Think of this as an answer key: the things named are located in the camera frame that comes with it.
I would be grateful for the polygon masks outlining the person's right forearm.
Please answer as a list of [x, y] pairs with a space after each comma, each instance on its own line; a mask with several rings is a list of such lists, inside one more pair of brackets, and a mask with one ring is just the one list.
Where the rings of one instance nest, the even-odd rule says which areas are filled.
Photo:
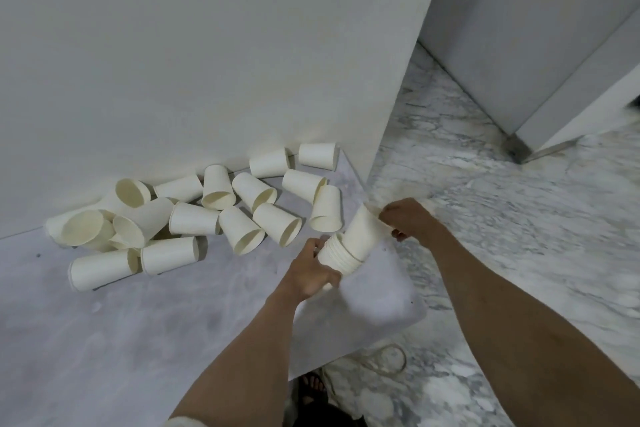
[[640, 427], [640, 387], [564, 317], [432, 220], [420, 236], [462, 333], [517, 427]]

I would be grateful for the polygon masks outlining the black sandal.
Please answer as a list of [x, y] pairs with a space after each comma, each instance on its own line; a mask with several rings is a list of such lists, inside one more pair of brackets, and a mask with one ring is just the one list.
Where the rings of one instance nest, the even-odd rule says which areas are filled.
[[325, 407], [330, 404], [321, 370], [314, 370], [301, 375], [298, 380], [298, 410], [304, 407]]

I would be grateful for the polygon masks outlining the dark trousers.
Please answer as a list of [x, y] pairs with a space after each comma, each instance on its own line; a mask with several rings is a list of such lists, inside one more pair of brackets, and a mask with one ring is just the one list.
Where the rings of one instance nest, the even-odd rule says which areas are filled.
[[291, 427], [370, 427], [364, 416], [354, 418], [328, 401], [326, 392], [298, 392], [297, 415]]

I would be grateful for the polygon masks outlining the person's right hand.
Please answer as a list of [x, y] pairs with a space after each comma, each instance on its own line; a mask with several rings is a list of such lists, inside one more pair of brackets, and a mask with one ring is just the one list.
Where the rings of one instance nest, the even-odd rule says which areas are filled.
[[404, 231], [422, 246], [428, 248], [431, 239], [444, 229], [443, 225], [430, 214], [416, 199], [407, 197], [387, 204], [384, 208], [404, 208], [406, 213]]

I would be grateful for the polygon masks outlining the person's left forearm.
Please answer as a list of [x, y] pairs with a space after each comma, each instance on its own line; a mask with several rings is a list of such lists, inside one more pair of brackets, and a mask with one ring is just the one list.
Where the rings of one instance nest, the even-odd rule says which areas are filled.
[[272, 293], [196, 379], [170, 419], [185, 416], [207, 427], [281, 427], [297, 307]]

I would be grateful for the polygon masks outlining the single white paper cup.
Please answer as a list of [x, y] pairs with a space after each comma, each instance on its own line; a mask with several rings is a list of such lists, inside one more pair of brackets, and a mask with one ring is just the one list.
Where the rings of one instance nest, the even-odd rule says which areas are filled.
[[361, 262], [383, 239], [392, 235], [393, 228], [380, 220], [380, 212], [381, 208], [372, 203], [361, 204], [344, 232], [343, 246]]

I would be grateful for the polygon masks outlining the pile of loose paper cups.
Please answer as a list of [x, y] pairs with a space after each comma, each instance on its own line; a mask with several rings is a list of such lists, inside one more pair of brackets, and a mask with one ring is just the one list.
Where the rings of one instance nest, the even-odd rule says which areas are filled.
[[322, 175], [293, 166], [335, 171], [334, 142], [301, 144], [294, 160], [286, 148], [254, 155], [249, 171], [234, 175], [222, 164], [154, 187], [118, 180], [97, 203], [54, 216], [44, 231], [57, 245], [95, 252], [69, 265], [70, 286], [88, 292], [145, 273], [162, 275], [200, 261], [200, 240], [224, 234], [232, 252], [252, 252], [265, 237], [287, 247], [303, 218], [276, 203], [281, 191], [311, 205], [306, 223], [332, 234], [342, 228], [342, 197]]

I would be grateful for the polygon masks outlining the person's left hand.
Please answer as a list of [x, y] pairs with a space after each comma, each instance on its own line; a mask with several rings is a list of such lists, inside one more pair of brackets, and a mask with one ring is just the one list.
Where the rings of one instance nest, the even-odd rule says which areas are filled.
[[313, 255], [314, 238], [309, 238], [300, 253], [291, 262], [274, 295], [286, 302], [299, 305], [316, 295], [324, 286], [338, 287], [341, 274], [336, 270], [320, 264]]

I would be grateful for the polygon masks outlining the nested stack of white cups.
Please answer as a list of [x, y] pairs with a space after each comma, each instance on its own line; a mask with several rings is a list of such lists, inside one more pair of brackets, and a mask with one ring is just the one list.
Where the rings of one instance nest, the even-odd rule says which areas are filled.
[[355, 273], [364, 264], [364, 261], [355, 258], [346, 249], [342, 242], [343, 237], [342, 232], [336, 232], [324, 243], [317, 254], [319, 263], [339, 272], [342, 279]]

